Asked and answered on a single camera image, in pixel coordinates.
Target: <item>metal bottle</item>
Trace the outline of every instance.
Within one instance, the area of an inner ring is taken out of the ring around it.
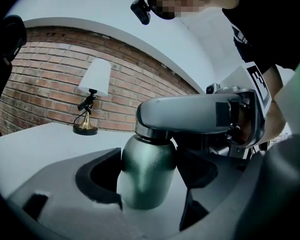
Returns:
[[[122,151],[120,194],[129,207],[149,210],[167,196],[176,168],[176,148],[168,131],[137,122],[135,132]]]

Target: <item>person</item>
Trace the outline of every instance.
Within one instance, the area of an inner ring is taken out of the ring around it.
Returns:
[[[231,23],[234,44],[242,59],[255,62],[268,86],[272,103],[266,115],[265,132],[258,144],[277,137],[286,122],[274,97],[283,87],[276,65],[295,70],[300,62],[300,0],[147,0],[153,12],[165,20],[222,8]],[[240,111],[237,138],[246,141],[251,120]]]

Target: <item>lamp base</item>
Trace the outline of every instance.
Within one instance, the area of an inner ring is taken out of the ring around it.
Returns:
[[[92,129],[82,129],[80,128],[80,124],[74,124],[72,130],[75,134],[85,135],[85,136],[96,135],[98,133],[97,127],[93,127]]]

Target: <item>white lampshade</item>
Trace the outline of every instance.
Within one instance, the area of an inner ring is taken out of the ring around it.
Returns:
[[[108,61],[101,58],[95,59],[86,70],[79,89],[88,94],[89,89],[93,89],[97,91],[97,96],[107,96],[110,72],[111,65]]]

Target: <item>table lamp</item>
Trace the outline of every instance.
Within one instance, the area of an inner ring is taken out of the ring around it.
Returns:
[[[95,94],[98,96],[108,95],[110,72],[110,63],[100,58],[95,59],[85,72],[78,88],[90,95],[84,100],[84,102],[77,106],[79,111],[85,109],[85,112],[74,120],[74,133],[79,135],[97,134],[98,128],[91,125],[89,116],[91,115],[91,108],[94,105]],[[83,122],[81,124],[76,124],[76,120],[83,114],[85,114]]]

